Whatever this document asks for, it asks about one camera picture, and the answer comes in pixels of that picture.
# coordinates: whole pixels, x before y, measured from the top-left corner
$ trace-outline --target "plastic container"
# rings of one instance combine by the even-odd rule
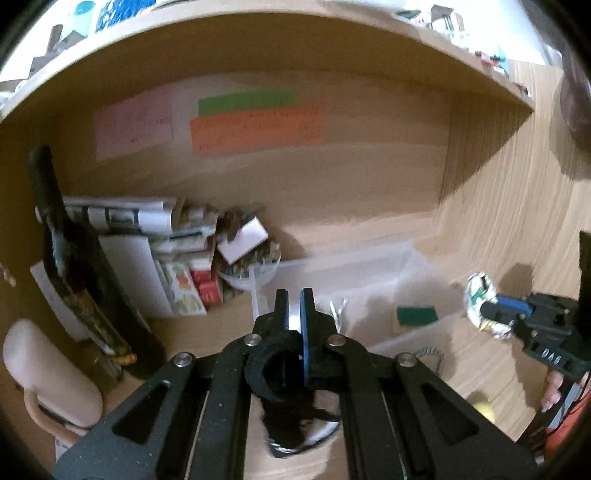
[[[314,290],[322,311],[331,300],[340,305],[347,299],[342,333],[368,349],[395,338],[392,321],[398,306],[433,306],[437,323],[463,310],[462,293],[451,288],[410,242],[404,242],[283,262],[275,277],[252,293],[255,318],[270,312],[275,291],[285,288],[290,328],[299,330],[300,291],[306,287]]]
[[[264,265],[250,265],[248,269],[248,277],[233,277],[231,275],[223,274],[220,271],[218,271],[217,274],[220,278],[227,281],[232,288],[242,291],[254,291],[264,285],[267,285],[271,280],[273,280],[273,277],[277,272],[277,268],[279,267],[279,262],[280,260]]]

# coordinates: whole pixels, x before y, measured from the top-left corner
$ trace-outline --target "finger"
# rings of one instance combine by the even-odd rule
[[[581,387],[585,386],[585,383],[587,383],[587,380],[589,379],[589,372],[585,373],[584,377],[581,379],[581,381],[579,382],[579,385],[581,385]]]
[[[564,381],[564,376],[558,372],[552,371],[546,377],[546,381],[550,385],[553,385],[556,388],[558,388],[562,385],[562,382]]]
[[[560,401],[561,397],[562,395],[560,395],[560,392],[552,392],[550,395],[546,396],[546,399],[552,402],[552,405],[556,405]]]
[[[550,400],[547,400],[547,399],[542,400],[541,404],[542,404],[542,409],[544,411],[549,410],[554,406],[554,404]]]

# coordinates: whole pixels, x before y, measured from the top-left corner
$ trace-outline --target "wooden wall panel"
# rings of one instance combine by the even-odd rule
[[[52,129],[46,125],[0,129],[0,263],[15,281],[13,287],[0,274],[0,345],[16,320],[29,318],[72,358],[76,345],[49,309],[29,272],[29,267],[41,259],[42,230],[35,219],[27,158],[29,150],[41,142],[53,143]],[[51,468],[55,459],[53,437],[27,414],[22,392],[4,363],[0,365],[0,405],[41,464]]]
[[[293,88],[326,113],[325,143],[196,157],[189,120],[199,97]],[[168,195],[219,208],[262,205],[286,258],[368,241],[433,233],[447,151],[450,94],[343,74],[234,74],[173,85],[174,140],[127,157],[95,159],[91,112],[58,122],[64,191]]]

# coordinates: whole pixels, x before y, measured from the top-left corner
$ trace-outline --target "paper note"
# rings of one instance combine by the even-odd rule
[[[173,137],[168,86],[96,110],[96,159],[130,155]]]
[[[82,325],[80,320],[72,313],[72,311],[66,306],[61,297],[57,294],[56,289],[53,287],[51,280],[47,277],[45,266],[43,261],[36,263],[30,268],[31,275],[37,282],[39,290],[43,293],[43,296],[47,300],[47,303],[56,314],[57,319],[66,330],[67,334],[70,335],[76,342],[81,342],[90,338],[88,329]]]
[[[201,156],[324,141],[324,113],[311,107],[200,116],[190,126],[193,152]]]
[[[100,236],[99,240],[121,288],[141,315],[145,318],[174,316],[148,239],[139,235],[109,235]]]
[[[199,99],[199,116],[289,108],[293,107],[295,102],[296,93],[292,90],[255,90],[253,92],[228,93],[227,95]]]
[[[217,250],[228,262],[232,265],[236,260],[244,257],[253,248],[258,247],[261,243],[269,238],[269,234],[261,221],[254,217],[246,225],[242,226],[236,234],[234,240],[229,242],[227,239],[219,242]]]

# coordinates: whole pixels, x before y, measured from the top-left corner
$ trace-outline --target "orange paper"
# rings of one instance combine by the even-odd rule
[[[194,118],[190,127],[193,152],[201,156],[324,141],[324,113],[314,107],[208,115]]]

